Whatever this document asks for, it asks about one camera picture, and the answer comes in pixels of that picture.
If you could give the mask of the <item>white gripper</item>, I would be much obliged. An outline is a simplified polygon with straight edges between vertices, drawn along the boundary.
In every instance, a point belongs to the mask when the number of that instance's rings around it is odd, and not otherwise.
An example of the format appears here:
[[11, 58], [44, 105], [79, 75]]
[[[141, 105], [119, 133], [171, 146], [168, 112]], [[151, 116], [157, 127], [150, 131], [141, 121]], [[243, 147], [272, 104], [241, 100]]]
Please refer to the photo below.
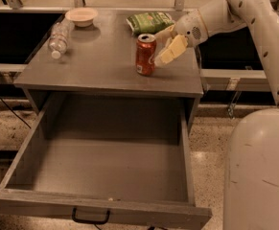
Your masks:
[[208, 39], [208, 31], [199, 10], [195, 10], [181, 16], [175, 25], [154, 36], [158, 44], [166, 43], [154, 59], [154, 64], [162, 67], [179, 58], [187, 47], [196, 47], [205, 42]]

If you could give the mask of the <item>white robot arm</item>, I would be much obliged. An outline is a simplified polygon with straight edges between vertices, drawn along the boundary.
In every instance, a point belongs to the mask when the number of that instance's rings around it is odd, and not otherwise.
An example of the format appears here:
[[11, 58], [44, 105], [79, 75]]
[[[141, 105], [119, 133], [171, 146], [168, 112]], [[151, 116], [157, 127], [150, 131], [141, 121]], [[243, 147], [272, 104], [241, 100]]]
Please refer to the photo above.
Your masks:
[[270, 0], [212, 0], [157, 33], [166, 65], [209, 37], [248, 28], [262, 68], [231, 70], [243, 91], [268, 91], [275, 106], [244, 117], [226, 156], [223, 230], [279, 230], [279, 15]]

